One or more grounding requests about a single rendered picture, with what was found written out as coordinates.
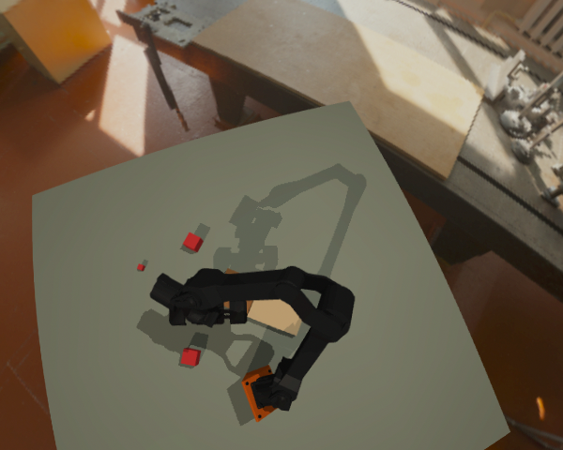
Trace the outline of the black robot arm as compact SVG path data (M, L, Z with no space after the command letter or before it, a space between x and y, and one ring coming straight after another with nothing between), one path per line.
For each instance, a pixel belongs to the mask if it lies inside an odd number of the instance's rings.
M283 357L275 373L251 383L258 409L272 406L289 411L303 377L328 343L340 340L349 330L355 296L332 279L289 266L281 270L224 274L203 268L186 284L162 273L150 297L175 312L183 310L191 323L213 326L219 317L215 306L229 301L282 300L311 328L294 356ZM301 289L321 294L317 308Z

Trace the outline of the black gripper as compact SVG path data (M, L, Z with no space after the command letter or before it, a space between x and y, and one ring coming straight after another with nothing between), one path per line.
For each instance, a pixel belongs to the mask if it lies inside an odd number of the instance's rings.
M224 309L224 303L214 307L220 314L214 324L223 324L224 319L230 319L230 324L247 322L247 301L229 301L230 308ZM230 315L224 315L229 314ZM187 325L183 310L177 308L175 312L169 309L170 325Z

